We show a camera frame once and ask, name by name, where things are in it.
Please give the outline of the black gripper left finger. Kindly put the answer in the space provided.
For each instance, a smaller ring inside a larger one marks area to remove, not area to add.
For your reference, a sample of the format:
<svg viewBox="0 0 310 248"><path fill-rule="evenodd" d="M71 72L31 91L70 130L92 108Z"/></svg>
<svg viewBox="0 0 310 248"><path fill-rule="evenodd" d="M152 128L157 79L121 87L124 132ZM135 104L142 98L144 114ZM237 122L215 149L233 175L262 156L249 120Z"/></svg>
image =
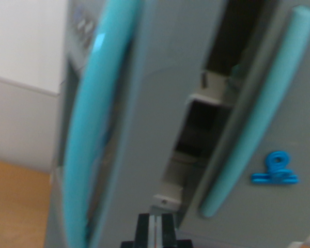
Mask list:
<svg viewBox="0 0 310 248"><path fill-rule="evenodd" d="M134 247L155 248L155 216L149 213L138 215Z"/></svg>

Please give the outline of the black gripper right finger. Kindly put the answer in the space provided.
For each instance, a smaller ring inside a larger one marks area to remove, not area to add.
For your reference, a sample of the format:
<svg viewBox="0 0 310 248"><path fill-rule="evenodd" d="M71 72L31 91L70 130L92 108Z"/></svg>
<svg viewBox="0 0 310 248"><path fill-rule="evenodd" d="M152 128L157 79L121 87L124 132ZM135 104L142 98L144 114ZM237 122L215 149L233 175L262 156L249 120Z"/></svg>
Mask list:
<svg viewBox="0 0 310 248"><path fill-rule="evenodd" d="M176 247L174 218L171 213L156 217L156 247Z"/></svg>

